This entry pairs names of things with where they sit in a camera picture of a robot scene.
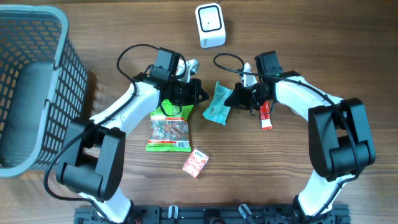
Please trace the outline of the red snack stick packet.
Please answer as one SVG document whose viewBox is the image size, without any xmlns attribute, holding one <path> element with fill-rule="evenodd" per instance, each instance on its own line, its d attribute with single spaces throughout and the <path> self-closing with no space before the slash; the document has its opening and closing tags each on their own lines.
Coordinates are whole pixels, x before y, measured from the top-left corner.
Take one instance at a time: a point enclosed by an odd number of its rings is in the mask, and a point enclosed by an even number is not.
<svg viewBox="0 0 398 224">
<path fill-rule="evenodd" d="M 266 101 L 260 107 L 260 121 L 261 121 L 261 129 L 272 129 L 273 125 L 271 123 L 271 108 L 269 106 L 269 102 Z"/>
</svg>

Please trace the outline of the teal snack packet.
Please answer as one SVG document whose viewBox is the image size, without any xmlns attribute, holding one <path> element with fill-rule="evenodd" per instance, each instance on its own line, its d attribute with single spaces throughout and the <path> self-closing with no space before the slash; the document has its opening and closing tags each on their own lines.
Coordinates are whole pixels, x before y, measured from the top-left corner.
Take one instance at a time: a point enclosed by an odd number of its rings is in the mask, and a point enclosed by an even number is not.
<svg viewBox="0 0 398 224">
<path fill-rule="evenodd" d="M 213 95 L 213 99 L 207 107 L 207 109 L 203 112 L 203 117 L 209 121 L 226 125 L 226 119 L 228 117 L 229 111 L 231 109 L 230 106 L 225 106 L 224 103 L 228 99 L 228 97 L 232 94 L 232 90 L 222 86 L 219 81 L 216 82 L 215 92 Z"/>
</svg>

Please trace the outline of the green gummy candy bag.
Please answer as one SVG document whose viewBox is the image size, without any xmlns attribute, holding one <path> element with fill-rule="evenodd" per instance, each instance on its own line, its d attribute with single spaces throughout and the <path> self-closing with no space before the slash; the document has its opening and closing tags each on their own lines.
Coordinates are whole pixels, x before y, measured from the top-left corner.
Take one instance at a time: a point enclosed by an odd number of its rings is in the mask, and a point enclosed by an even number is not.
<svg viewBox="0 0 398 224">
<path fill-rule="evenodd" d="M 150 113 L 147 152 L 191 152 L 188 116 L 193 105 L 173 105 L 164 100 Z"/>
</svg>

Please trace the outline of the red tissue pack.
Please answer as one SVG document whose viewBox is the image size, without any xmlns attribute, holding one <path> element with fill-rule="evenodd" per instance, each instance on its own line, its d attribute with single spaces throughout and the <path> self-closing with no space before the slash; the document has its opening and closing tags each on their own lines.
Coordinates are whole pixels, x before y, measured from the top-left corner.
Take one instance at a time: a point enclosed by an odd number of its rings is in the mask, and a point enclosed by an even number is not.
<svg viewBox="0 0 398 224">
<path fill-rule="evenodd" d="M 197 178 L 208 162 L 209 157 L 198 149 L 194 149 L 184 163 L 182 170 L 193 178 Z"/>
</svg>

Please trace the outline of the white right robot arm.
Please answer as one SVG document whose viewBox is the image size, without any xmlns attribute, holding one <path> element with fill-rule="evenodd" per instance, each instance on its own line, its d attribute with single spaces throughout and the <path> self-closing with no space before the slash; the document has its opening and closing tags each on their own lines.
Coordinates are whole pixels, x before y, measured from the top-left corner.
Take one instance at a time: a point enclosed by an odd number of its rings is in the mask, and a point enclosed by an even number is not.
<svg viewBox="0 0 398 224">
<path fill-rule="evenodd" d="M 236 71 L 242 78 L 225 105 L 259 110 L 267 101 L 288 106 L 308 123 L 309 157 L 313 172 L 305 188 L 295 196 L 290 214 L 268 214 L 289 223 L 348 221 L 345 207 L 333 202 L 343 187 L 374 163 L 376 152 L 361 100 L 344 100 L 309 84 L 301 74 L 285 72 L 275 51 L 255 57 L 257 71 Z"/>
</svg>

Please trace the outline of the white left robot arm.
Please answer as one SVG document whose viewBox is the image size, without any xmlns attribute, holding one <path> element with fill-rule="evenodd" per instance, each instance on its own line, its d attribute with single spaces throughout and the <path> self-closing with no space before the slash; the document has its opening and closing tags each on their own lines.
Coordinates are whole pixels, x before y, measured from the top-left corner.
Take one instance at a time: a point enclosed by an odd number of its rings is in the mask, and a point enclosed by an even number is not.
<svg viewBox="0 0 398 224">
<path fill-rule="evenodd" d="M 56 180 L 88 202 L 97 222 L 138 223 L 134 204 L 120 189 L 126 138 L 164 100 L 178 107 L 208 99 L 201 80 L 193 78 L 185 57 L 158 47 L 157 58 L 144 72 L 127 77 L 129 88 L 105 111 L 68 125 L 61 151 L 51 162 Z"/>
</svg>

